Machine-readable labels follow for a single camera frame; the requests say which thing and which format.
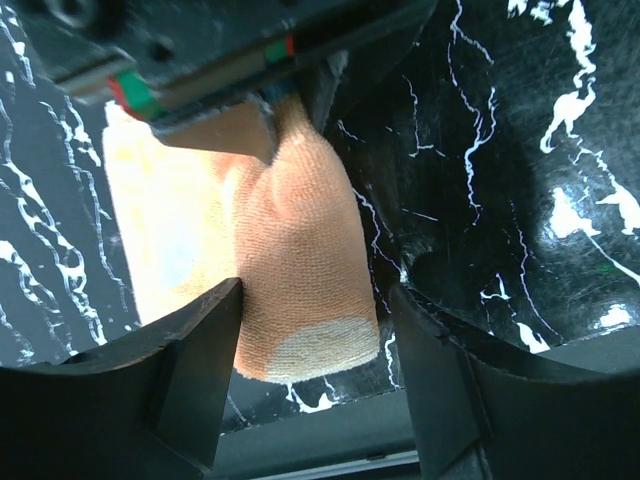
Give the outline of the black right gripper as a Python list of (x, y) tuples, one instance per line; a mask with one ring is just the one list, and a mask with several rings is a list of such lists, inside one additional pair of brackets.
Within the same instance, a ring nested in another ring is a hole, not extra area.
[(299, 94), (322, 133), (347, 51), (433, 10), (431, 1), (33, 1), (29, 39), (42, 74), (79, 102), (115, 100), (167, 146), (271, 165), (271, 105), (251, 94), (219, 106), (302, 70)]

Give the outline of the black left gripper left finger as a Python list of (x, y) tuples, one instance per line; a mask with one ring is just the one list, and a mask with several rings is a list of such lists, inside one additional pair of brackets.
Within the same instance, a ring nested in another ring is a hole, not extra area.
[(243, 315), (230, 278), (53, 365), (1, 372), (5, 479), (207, 479)]

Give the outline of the orange polka dot towel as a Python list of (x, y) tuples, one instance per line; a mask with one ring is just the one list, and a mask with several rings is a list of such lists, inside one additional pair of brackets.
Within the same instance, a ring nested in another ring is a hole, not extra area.
[(139, 320), (148, 325), (237, 277), (234, 365), (276, 384), (361, 366), (380, 333), (351, 182), (298, 96), (274, 109), (270, 164), (163, 145), (108, 103), (105, 171)]

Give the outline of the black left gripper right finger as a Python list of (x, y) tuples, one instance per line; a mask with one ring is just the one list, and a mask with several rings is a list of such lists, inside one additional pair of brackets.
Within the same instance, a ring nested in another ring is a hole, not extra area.
[(639, 331), (540, 354), (395, 286), (390, 304), (426, 479), (635, 479)]

